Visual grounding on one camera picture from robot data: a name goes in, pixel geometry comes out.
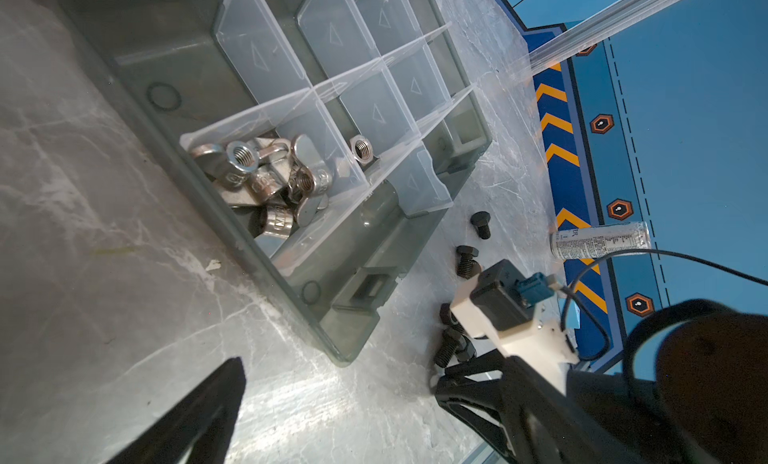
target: blue connector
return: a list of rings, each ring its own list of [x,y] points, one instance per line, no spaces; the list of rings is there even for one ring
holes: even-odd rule
[[[530,305],[554,296],[554,291],[547,285],[547,277],[540,272],[526,280],[519,280],[516,287],[520,297]]]

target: triangle mark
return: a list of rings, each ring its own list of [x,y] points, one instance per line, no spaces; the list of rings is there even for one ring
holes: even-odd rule
[[[386,14],[384,13],[384,8],[382,8],[381,13],[379,14],[379,26],[386,27],[388,29],[392,28],[392,26],[389,25],[389,19],[386,17]]]
[[[418,86],[416,78],[413,78],[413,81],[411,82],[411,92],[414,94],[422,95],[422,89]]]
[[[330,24],[330,36],[331,44],[335,46],[344,46],[344,43],[341,42],[341,37],[339,37],[339,33],[336,32],[336,28],[333,27],[333,23]]]
[[[253,42],[250,44],[250,54],[254,58],[254,66],[261,69],[262,71],[270,71],[270,68],[266,65],[264,58],[261,56],[261,52],[259,52],[259,49]]]
[[[377,106],[375,103],[373,103],[373,116],[371,116],[371,119],[373,119],[376,122],[386,124],[386,121],[384,120],[384,116],[382,116],[381,111],[379,111],[379,106]]]

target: blue and yellow chevron pattern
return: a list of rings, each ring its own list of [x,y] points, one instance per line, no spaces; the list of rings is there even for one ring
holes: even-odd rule
[[[532,39],[534,46],[538,45],[541,36],[538,34]],[[560,230],[589,228],[592,225],[586,199],[587,190],[584,189],[581,173],[581,166],[588,165],[588,161],[585,156],[579,156],[574,137],[574,129],[576,132],[581,132],[581,129],[578,117],[571,116],[568,106],[569,99],[573,97],[569,97],[572,91],[566,88],[563,79],[563,71],[568,70],[567,66],[566,62],[557,64],[533,78],[539,117],[542,120],[542,137],[552,184],[552,198]],[[591,262],[591,259],[566,261],[566,279],[572,280]],[[592,306],[593,314],[609,328],[608,306],[599,267],[582,279],[577,292],[587,305]],[[592,354],[602,346],[602,338],[597,328],[586,319],[581,320],[581,329],[576,330],[576,338],[582,354]]]

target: dashed line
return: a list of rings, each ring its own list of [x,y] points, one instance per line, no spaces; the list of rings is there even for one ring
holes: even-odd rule
[[[627,118],[627,130],[628,130],[630,141],[632,142],[632,153],[634,154],[634,163],[638,167],[638,179],[640,180],[640,188],[642,189],[642,192],[643,192],[643,196],[642,197],[643,197],[643,200],[645,200],[645,210],[646,210],[646,213],[648,214],[648,223],[650,225],[650,232],[653,235],[654,246],[658,249],[659,248],[658,242],[655,242],[655,239],[656,239],[656,229],[654,229],[654,222],[650,219],[650,206],[648,204],[648,198],[646,197],[647,193],[645,191],[645,182],[643,181],[643,176],[640,175],[641,174],[641,170],[640,170],[640,159],[638,157],[638,149],[637,149],[637,146],[634,143],[634,136],[632,135],[632,124],[630,123],[630,120],[629,120],[629,111],[627,109],[627,101],[623,97],[624,96],[624,87],[621,85],[621,80],[619,79],[619,67],[618,67],[618,64],[616,63],[616,54],[614,52],[613,44],[609,44],[608,48],[610,49],[610,59],[613,61],[613,64],[614,64],[613,67],[614,67],[614,73],[615,73],[615,77],[616,77],[616,83],[618,84],[618,88],[619,88],[619,95],[622,96],[621,97],[621,105],[624,108],[624,115]],[[660,254],[656,254],[656,258],[659,261],[661,261],[661,255]],[[661,279],[664,282],[664,292],[667,295],[667,305],[671,305],[669,289],[667,288],[667,277],[664,276],[664,269],[661,267],[661,263],[659,263],[659,269],[660,269],[660,273],[661,273]]]

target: yellow chevron stripe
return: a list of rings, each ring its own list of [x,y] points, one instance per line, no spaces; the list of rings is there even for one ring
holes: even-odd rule
[[[553,98],[560,99],[563,102],[568,102],[568,96],[565,94],[565,91],[553,88],[551,85],[539,84],[538,89],[536,89],[536,100],[541,99],[544,94],[551,95]]]
[[[546,156],[547,156],[547,162],[549,162],[549,160],[552,159],[552,156],[558,156],[559,158],[565,159],[566,161],[570,162],[574,166],[579,167],[578,156],[573,152],[566,151],[565,149],[561,148],[556,144],[549,145],[549,147],[547,148]]]
[[[589,259],[589,258],[587,258],[587,259],[579,259],[579,260],[581,262],[583,262],[584,264],[586,264],[587,266],[589,266],[590,264],[592,264],[594,262],[594,259]],[[600,266],[592,267],[592,270],[594,272],[600,274]]]
[[[604,313],[608,314],[608,306],[605,305],[605,299],[598,296],[592,289],[587,287],[583,282],[579,281],[578,284],[576,284],[576,292],[581,292],[584,296],[587,297],[587,299],[590,299],[592,301],[592,304],[594,304],[597,307],[600,307]]]
[[[542,119],[542,130],[550,124],[563,131],[570,132],[571,134],[574,132],[574,127],[570,122],[560,119],[550,113],[544,114],[544,118]]]
[[[570,210],[566,208],[562,208],[560,212],[558,212],[558,228],[560,228],[560,226],[562,226],[563,222],[565,222],[566,220],[579,229],[591,227],[589,224],[584,222],[579,216],[572,213]]]

